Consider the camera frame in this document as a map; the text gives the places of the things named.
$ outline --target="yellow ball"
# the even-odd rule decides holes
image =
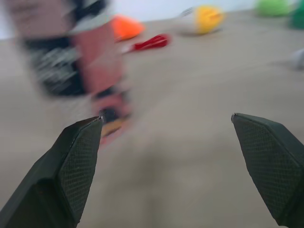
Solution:
[[[177,18],[176,25],[180,32],[206,34],[219,28],[224,13],[213,6],[192,7],[183,11]]]

